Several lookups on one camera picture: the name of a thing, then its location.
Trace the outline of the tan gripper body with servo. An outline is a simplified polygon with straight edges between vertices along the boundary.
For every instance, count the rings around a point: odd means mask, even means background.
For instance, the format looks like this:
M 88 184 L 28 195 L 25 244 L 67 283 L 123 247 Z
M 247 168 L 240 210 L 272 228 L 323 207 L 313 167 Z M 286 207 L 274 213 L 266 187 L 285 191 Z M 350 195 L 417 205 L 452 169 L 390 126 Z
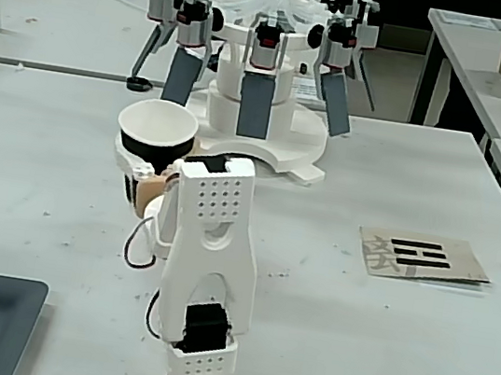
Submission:
M 139 181 L 135 191 L 134 213 L 136 216 L 144 217 L 147 206 L 174 188 L 179 176 L 179 167 L 176 163 L 173 163 L 164 169 L 161 174 L 155 174 L 150 178 Z

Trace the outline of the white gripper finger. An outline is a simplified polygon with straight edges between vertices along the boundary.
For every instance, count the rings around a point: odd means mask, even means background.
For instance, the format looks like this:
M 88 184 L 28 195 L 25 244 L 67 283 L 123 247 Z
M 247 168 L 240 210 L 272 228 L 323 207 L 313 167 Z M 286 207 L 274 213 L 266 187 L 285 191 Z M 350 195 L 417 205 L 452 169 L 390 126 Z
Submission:
M 138 183 L 154 177 L 155 169 L 152 164 L 125 149 L 121 137 L 116 137 L 114 148 L 117 166 L 124 175 L 127 201 L 136 203 Z

